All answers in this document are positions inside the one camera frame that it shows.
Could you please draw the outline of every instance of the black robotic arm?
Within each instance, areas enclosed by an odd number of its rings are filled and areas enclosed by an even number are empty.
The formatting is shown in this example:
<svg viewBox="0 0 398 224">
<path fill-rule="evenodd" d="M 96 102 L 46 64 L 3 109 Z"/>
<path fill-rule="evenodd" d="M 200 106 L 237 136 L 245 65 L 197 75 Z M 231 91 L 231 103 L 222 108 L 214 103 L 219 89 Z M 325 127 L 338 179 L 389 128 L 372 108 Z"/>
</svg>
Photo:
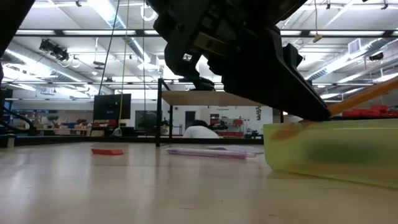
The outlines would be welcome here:
<svg viewBox="0 0 398 224">
<path fill-rule="evenodd" d="M 167 41 L 165 62 L 174 74 L 199 77 L 195 65 L 203 55 L 225 91 L 322 121 L 330 116 L 326 104 L 297 71 L 302 57 L 282 46 L 275 26 L 305 2 L 148 0 L 159 14 L 154 29 Z"/>
</svg>

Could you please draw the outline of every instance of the cable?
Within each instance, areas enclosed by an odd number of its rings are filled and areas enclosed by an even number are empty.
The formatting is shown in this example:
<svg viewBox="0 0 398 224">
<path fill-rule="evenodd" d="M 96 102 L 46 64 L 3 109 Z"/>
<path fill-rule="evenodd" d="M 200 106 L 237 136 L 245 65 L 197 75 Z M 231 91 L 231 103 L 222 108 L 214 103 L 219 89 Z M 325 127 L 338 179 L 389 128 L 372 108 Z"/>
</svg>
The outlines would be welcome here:
<svg viewBox="0 0 398 224">
<path fill-rule="evenodd" d="M 318 34 L 318 7 L 317 7 L 317 0 L 313 0 L 314 5 L 315 5 L 315 37 L 312 40 L 313 43 L 318 42 L 320 39 L 322 39 L 322 35 Z"/>
<path fill-rule="evenodd" d="M 129 15 L 130 15 L 130 0 L 127 2 L 127 23 L 126 23 L 126 40 L 128 36 L 129 30 Z M 123 72 L 122 72 L 122 93 L 120 94 L 120 110 L 119 110 L 119 124 L 118 127 L 120 128 L 120 120 L 122 120 L 122 109 L 123 109 L 123 88 L 124 88 L 124 71 L 126 70 L 126 52 L 127 52 L 127 41 L 124 41 L 124 58 L 123 58 Z"/>
<path fill-rule="evenodd" d="M 145 10 L 142 12 L 142 28 L 145 29 Z M 145 52 L 145 37 L 142 38 L 142 51 Z M 145 82 L 145 55 L 143 59 L 142 71 L 144 75 L 144 122 L 147 123 L 147 85 Z"/>
<path fill-rule="evenodd" d="M 120 0 L 118 0 L 118 6 L 116 7 L 116 13 L 115 13 L 114 19 L 113 19 L 112 34 L 111 34 L 111 39 L 109 40 L 108 50 L 106 51 L 105 65 L 104 65 L 104 70 L 102 72 L 101 83 L 99 84 L 98 96 L 101 94 L 102 84 L 104 82 L 104 76 L 105 76 L 105 70 L 106 70 L 106 62 L 108 61 L 109 52 L 111 51 L 113 33 L 114 33 L 114 30 L 115 30 L 116 21 L 118 19 L 119 6 L 120 6 Z M 94 126 L 94 111 L 93 111 L 93 125 L 91 126 L 89 137 L 91 137 L 91 133 L 93 132 L 93 126 Z"/>
<path fill-rule="evenodd" d="M 315 33 L 318 35 L 318 7 L 317 0 L 313 0 L 315 3 Z"/>
</svg>

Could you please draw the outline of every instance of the red object on floor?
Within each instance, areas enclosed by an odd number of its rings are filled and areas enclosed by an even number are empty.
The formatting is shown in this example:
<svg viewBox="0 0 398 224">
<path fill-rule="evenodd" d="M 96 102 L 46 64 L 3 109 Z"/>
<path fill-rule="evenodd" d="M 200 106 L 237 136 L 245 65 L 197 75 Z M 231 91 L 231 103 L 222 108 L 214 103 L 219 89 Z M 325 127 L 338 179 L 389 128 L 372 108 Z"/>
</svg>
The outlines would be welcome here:
<svg viewBox="0 0 398 224">
<path fill-rule="evenodd" d="M 123 151 L 121 149 L 91 149 L 91 151 L 93 152 L 93 154 L 97 155 L 123 155 Z"/>
</svg>

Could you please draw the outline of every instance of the black monitor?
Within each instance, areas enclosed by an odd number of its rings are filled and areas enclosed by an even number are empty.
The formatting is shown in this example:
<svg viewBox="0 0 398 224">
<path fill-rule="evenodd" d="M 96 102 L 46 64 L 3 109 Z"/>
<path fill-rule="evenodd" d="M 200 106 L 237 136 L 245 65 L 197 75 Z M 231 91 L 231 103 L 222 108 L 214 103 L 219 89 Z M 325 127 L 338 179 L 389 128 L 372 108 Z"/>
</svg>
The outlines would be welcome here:
<svg viewBox="0 0 398 224">
<path fill-rule="evenodd" d="M 102 95 L 94 97 L 94 120 L 119 119 L 121 95 Z M 123 94 L 121 119 L 130 119 L 131 94 Z"/>
</svg>

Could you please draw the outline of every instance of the metal pole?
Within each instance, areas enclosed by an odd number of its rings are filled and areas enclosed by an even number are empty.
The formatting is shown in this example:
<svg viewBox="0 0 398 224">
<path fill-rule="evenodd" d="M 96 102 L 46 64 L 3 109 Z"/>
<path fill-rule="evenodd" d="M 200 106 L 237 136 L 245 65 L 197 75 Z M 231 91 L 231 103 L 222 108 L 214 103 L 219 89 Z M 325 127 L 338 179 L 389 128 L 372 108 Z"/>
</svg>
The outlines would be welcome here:
<svg viewBox="0 0 398 224">
<path fill-rule="evenodd" d="M 170 105 L 169 139 L 173 138 L 173 105 Z"/>
<path fill-rule="evenodd" d="M 284 112 L 280 111 L 280 122 L 283 123 L 284 122 Z"/>
<path fill-rule="evenodd" d="M 156 147 L 160 147 L 160 125 L 162 123 L 162 79 L 157 80 L 157 109 L 156 109 Z"/>
</svg>

